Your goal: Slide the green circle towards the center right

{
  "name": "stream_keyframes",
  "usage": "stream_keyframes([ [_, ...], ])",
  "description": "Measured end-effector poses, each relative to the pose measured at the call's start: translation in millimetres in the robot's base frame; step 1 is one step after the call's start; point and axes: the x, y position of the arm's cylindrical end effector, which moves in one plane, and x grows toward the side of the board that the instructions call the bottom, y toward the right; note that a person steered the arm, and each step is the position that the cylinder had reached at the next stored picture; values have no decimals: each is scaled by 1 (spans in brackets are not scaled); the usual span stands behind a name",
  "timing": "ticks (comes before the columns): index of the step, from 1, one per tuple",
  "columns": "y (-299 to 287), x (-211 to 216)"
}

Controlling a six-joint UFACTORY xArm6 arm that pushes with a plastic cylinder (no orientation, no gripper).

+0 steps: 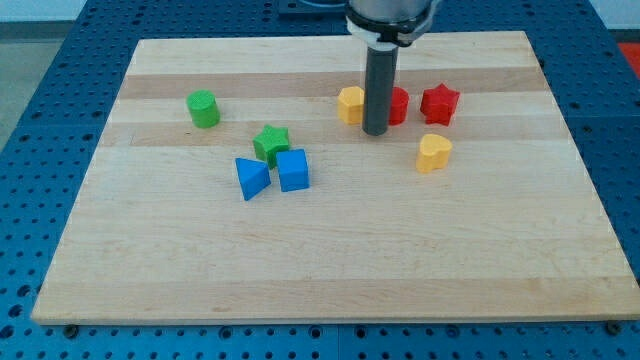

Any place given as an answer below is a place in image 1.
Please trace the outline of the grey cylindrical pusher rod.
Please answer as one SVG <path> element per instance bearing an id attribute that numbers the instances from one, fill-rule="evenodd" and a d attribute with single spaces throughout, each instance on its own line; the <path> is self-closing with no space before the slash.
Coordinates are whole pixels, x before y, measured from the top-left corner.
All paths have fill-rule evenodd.
<path id="1" fill-rule="evenodd" d="M 395 82 L 398 48 L 367 49 L 362 130 L 370 136 L 387 132 Z"/>

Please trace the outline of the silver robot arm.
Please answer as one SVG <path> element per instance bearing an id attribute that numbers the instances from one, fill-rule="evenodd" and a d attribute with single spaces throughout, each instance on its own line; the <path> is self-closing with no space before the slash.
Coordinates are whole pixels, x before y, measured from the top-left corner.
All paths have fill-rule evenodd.
<path id="1" fill-rule="evenodd" d="M 367 45 L 362 130 L 387 132 L 398 52 L 432 27 L 440 0 L 348 0 L 349 32 Z"/>

